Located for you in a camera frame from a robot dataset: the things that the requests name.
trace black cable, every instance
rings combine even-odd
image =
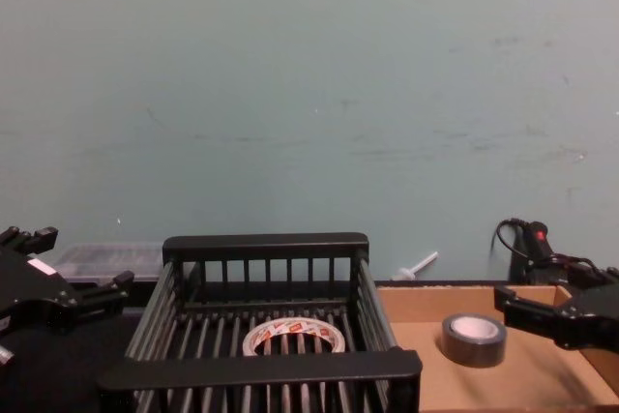
[[[523,253],[522,251],[518,251],[518,250],[514,249],[514,247],[510,246],[507,243],[507,241],[503,238],[503,236],[501,235],[501,229],[504,226],[524,228],[527,224],[528,224],[528,222],[523,221],[523,220],[519,220],[518,218],[511,218],[509,220],[502,220],[496,226],[496,229],[494,230],[494,234],[496,235],[496,237],[499,238],[499,241],[501,241],[501,244],[503,244],[510,251],[512,251],[512,253],[515,253],[516,255],[521,256],[522,258],[529,259],[529,255],[527,255],[526,253]]]

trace white plastic peg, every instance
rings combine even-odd
[[[417,273],[426,268],[427,265],[429,265],[436,258],[438,258],[438,251],[431,253],[412,268],[400,268],[398,273],[392,276],[392,280],[415,280],[417,278]]]

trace tape label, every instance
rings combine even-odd
[[[43,263],[39,258],[33,258],[32,260],[28,260],[28,264],[34,266],[39,271],[43,271],[46,275],[51,276],[57,273],[51,266],[47,263]]]
[[[5,329],[8,329],[9,325],[11,325],[11,317],[10,316],[6,316],[6,317],[0,319],[0,332],[4,331]]]

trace robotic arm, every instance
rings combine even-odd
[[[123,310],[133,284],[126,271],[109,284],[75,290],[59,273],[29,253],[53,249],[58,230],[33,234],[10,227],[0,233],[0,335],[29,324],[58,330]]]
[[[591,260],[552,251],[547,227],[537,221],[502,221],[521,229],[525,251],[514,253],[512,273],[521,283],[557,283],[572,295],[559,307],[522,299],[504,286],[494,289],[494,306],[505,314],[505,325],[553,339],[561,348],[601,348],[619,353],[619,272],[601,270]]]

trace gray duct tape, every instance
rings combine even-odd
[[[441,349],[460,365],[489,368],[503,361],[506,338],[502,323],[481,314],[459,313],[443,320]]]

